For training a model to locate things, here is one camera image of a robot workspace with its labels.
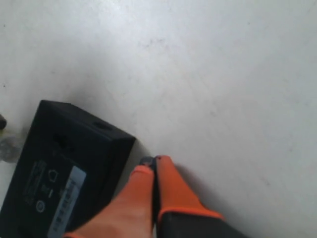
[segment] white surface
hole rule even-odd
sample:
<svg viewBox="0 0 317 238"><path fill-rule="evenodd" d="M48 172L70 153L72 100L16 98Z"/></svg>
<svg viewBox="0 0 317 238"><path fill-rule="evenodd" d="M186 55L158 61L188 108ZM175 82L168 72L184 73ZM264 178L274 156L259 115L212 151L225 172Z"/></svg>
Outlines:
<svg viewBox="0 0 317 238"><path fill-rule="evenodd" d="M316 237L316 3L1 0L0 111L20 129L41 99L74 103L244 233Z"/></svg>

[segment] label sticker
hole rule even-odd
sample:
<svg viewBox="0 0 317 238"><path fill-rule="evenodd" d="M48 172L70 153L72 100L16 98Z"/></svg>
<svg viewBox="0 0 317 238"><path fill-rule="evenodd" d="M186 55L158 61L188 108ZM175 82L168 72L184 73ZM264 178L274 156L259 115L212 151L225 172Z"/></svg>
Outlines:
<svg viewBox="0 0 317 238"><path fill-rule="evenodd" d="M70 172L65 190L59 201L48 232L48 238L61 238L65 233L70 215L72 214L80 189L86 178L86 173L74 166Z"/></svg>

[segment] black device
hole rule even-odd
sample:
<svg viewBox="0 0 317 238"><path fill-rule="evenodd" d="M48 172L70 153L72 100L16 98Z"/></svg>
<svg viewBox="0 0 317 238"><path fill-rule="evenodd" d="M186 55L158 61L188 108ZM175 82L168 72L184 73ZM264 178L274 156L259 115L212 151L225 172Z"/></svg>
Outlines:
<svg viewBox="0 0 317 238"><path fill-rule="evenodd" d="M0 114L0 130L5 129L6 127L6 119Z"/></svg>
<svg viewBox="0 0 317 238"><path fill-rule="evenodd" d="M111 200L135 138L41 101L0 212L1 238L61 238Z"/></svg>

